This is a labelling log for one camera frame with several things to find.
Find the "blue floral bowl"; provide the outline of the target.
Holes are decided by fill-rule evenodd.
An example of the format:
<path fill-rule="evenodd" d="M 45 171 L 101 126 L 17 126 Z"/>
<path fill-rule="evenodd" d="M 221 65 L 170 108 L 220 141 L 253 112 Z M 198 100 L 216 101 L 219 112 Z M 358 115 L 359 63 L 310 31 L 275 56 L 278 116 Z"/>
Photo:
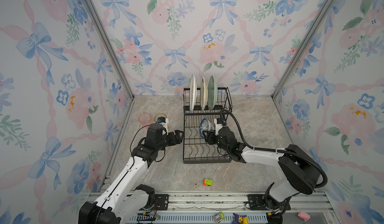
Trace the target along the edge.
<path fill-rule="evenodd" d="M 208 119 L 203 119 L 200 123 L 200 136 L 202 139 L 204 139 L 204 134 L 203 131 L 206 132 L 213 132 L 215 130 L 214 125 L 212 124 L 211 121 Z"/>

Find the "yellow transparent cup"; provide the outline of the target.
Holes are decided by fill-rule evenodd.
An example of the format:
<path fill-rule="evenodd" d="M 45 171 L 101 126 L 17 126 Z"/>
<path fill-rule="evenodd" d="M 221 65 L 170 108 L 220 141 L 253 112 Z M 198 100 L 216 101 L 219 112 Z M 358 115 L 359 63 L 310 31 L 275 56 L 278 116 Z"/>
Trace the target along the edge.
<path fill-rule="evenodd" d="M 164 113 L 159 113 L 159 114 L 156 114 L 155 117 L 154 117 L 154 121 L 157 123 L 159 119 L 166 119 L 167 118 L 167 115 L 164 114 Z"/>

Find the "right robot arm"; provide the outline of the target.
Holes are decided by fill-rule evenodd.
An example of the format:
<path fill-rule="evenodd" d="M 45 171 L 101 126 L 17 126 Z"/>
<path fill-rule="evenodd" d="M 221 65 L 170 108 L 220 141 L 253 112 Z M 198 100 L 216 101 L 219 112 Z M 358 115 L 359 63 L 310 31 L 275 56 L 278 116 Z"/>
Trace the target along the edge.
<path fill-rule="evenodd" d="M 202 135 L 206 143 L 217 145 L 235 162 L 267 165 L 283 172 L 284 178 L 272 183 L 262 197 L 248 201 L 246 206 L 249 210 L 269 210 L 272 216 L 282 215 L 293 196 L 311 195 L 328 182 L 323 168 L 296 145 L 285 149 L 252 147 L 237 141 L 228 127 L 203 131 Z"/>

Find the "pink transparent cup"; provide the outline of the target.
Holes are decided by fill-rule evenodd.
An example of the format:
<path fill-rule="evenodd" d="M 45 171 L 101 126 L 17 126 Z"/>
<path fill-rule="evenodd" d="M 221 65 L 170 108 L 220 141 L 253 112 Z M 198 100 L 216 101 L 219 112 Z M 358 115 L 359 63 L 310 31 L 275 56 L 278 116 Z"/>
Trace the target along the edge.
<path fill-rule="evenodd" d="M 142 113 L 139 115 L 138 121 L 142 126 L 147 126 L 153 122 L 153 118 L 152 115 L 149 113 Z"/>

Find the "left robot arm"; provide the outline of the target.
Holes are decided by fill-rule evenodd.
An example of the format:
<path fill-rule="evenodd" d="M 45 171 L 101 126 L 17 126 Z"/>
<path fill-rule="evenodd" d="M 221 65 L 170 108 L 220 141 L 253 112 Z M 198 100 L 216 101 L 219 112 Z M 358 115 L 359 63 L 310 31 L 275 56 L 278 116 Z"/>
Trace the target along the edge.
<path fill-rule="evenodd" d="M 133 149 L 126 167 L 93 203 L 80 209 L 79 224 L 125 224 L 141 209 L 155 207 L 155 190 L 139 185 L 129 194 L 136 181 L 156 161 L 160 151 L 183 142 L 184 132 L 168 132 L 168 125 L 151 124 L 147 135 Z"/>

